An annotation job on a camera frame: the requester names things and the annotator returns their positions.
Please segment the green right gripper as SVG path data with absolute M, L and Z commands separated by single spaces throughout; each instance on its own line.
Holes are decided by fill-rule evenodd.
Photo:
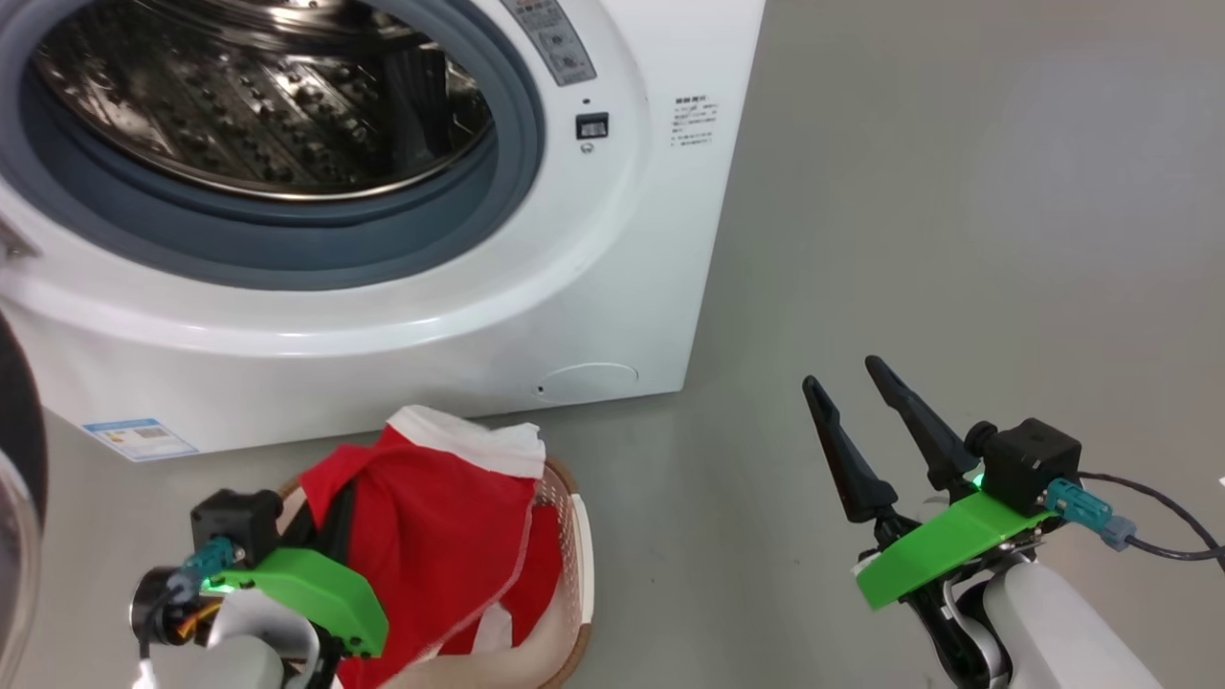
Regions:
M 1025 516 L 986 493 L 975 493 L 976 487 L 967 474 L 979 466 L 979 459 L 968 454 L 962 436 L 883 358 L 867 356 L 865 367 L 880 397 L 900 416 L 922 454 L 930 485 L 954 501 L 932 521 L 919 523 L 893 544 L 884 546 L 865 566 L 855 566 L 858 591 L 871 611 L 880 611 L 956 568 L 967 566 L 1027 528 L 1036 528 L 1055 514 L 1040 510 Z M 845 519 L 851 523 L 894 519 L 898 498 L 894 488 L 880 479 L 862 459 L 844 432 L 840 411 L 831 395 L 813 375 L 804 378 L 802 394 Z

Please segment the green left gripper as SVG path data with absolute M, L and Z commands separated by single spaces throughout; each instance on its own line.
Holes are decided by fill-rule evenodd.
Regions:
M 341 638 L 345 653 L 383 655 L 390 620 L 379 597 L 349 568 L 356 481 L 347 481 L 326 508 L 311 508 L 303 497 L 285 527 L 281 546 L 255 568 L 224 568 L 211 576 L 211 592 L 256 588 L 272 601 Z

